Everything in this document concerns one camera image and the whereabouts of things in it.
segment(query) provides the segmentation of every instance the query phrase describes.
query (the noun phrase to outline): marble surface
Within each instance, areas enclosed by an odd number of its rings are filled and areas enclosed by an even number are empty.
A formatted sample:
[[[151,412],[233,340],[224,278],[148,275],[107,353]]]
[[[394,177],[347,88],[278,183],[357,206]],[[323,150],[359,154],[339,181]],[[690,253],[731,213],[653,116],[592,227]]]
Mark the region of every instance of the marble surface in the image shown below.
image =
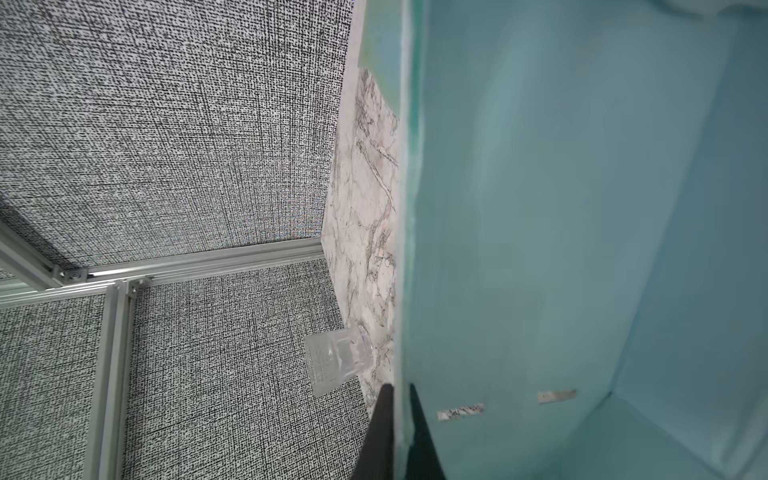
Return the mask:
[[[323,221],[323,250],[346,326],[363,326],[375,366],[360,377],[369,415],[393,383],[398,118],[364,68],[344,96]]]

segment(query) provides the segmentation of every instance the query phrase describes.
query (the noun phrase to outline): black object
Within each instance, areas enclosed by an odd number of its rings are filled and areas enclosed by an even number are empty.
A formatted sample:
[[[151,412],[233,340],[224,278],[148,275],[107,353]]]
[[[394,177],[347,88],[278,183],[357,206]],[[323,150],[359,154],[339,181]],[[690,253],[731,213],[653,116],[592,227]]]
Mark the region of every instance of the black object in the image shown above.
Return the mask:
[[[410,393],[414,433],[411,448],[408,450],[406,479],[445,480],[419,394],[413,384],[410,386]],[[392,480],[395,461],[394,395],[395,389],[388,383],[379,391],[379,398],[376,400],[373,417],[368,425],[366,439],[360,449],[351,480]]]
[[[373,417],[368,425],[366,439],[362,443],[357,465],[350,480],[392,480],[395,456],[393,402],[395,389],[386,383],[379,390],[379,398],[373,407]]]
[[[437,459],[435,444],[427,427],[427,418],[424,416],[422,403],[416,387],[411,384],[411,415],[413,416],[413,442],[408,450],[408,465],[406,467],[406,479],[445,480],[440,461]]]

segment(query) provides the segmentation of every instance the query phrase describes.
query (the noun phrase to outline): metal bracket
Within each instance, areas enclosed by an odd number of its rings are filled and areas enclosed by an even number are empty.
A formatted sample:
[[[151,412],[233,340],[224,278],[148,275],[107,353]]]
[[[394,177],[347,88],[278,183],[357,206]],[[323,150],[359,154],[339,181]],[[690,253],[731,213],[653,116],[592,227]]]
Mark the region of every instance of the metal bracket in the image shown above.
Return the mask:
[[[88,279],[88,269],[79,268],[76,270],[62,270],[59,273],[61,282],[64,285],[74,285],[76,283],[85,283]]]
[[[136,298],[136,295],[138,295],[138,290],[140,288],[147,288],[152,285],[153,285],[152,280],[150,280],[145,276],[141,278],[134,278],[132,280],[128,280],[128,296],[130,298]]]

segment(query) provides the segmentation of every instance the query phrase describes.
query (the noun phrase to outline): clear glass cup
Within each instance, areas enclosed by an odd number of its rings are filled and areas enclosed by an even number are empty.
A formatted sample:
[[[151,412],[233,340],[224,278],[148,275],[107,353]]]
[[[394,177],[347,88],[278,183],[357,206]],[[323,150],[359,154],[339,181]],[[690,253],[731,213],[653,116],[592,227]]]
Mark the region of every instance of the clear glass cup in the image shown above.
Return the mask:
[[[362,327],[308,335],[304,352],[315,397],[373,366],[373,347]]]

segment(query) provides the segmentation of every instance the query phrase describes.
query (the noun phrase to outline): textured fabric panel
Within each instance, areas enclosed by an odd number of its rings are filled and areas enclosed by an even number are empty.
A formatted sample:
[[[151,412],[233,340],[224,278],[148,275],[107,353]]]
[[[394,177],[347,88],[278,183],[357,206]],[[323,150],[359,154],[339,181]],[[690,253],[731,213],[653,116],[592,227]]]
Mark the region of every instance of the textured fabric panel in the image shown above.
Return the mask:
[[[0,478],[81,478],[103,296],[0,310]]]
[[[348,478],[360,384],[314,398],[303,350],[342,327],[325,260],[142,290],[123,478]]]
[[[319,236],[351,11],[0,3],[0,219],[67,268]]]

